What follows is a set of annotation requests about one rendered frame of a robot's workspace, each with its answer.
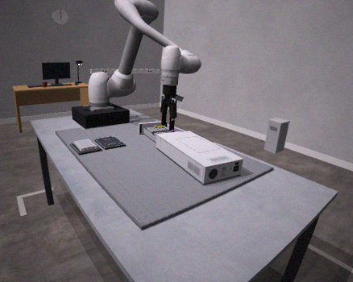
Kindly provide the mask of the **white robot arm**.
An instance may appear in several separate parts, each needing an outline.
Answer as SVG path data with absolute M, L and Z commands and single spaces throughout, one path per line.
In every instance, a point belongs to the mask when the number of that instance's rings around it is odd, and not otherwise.
M 198 57 L 176 47 L 177 45 L 170 39 L 149 26 L 159 14 L 156 5 L 147 0 L 114 0 L 114 5 L 118 13 L 131 24 L 131 29 L 119 69 L 113 76 L 109 77 L 104 72 L 93 73 L 90 76 L 89 104 L 83 109 L 91 112 L 114 110 L 114 107 L 110 106 L 110 98 L 124 97 L 135 91 L 135 80 L 131 70 L 143 35 L 164 47 L 161 58 L 162 85 L 176 86 L 179 73 L 195 73 L 201 67 Z

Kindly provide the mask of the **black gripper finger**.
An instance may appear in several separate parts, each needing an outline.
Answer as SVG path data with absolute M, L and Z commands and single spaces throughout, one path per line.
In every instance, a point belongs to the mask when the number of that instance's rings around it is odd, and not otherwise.
M 172 104 L 169 105 L 169 100 L 167 98 L 170 121 L 169 121 L 169 130 L 174 130 L 175 118 L 177 117 L 177 100 L 172 97 Z
M 160 112 L 162 113 L 161 125 L 166 125 L 168 104 L 166 104 L 166 97 L 162 96 Z

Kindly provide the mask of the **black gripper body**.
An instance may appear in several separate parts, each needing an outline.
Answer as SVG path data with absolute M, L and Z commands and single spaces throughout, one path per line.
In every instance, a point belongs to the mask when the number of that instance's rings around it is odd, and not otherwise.
M 168 98 L 169 104 L 172 104 L 172 97 L 174 98 L 174 95 L 177 94 L 177 86 L 163 85 L 163 94 L 164 97 Z

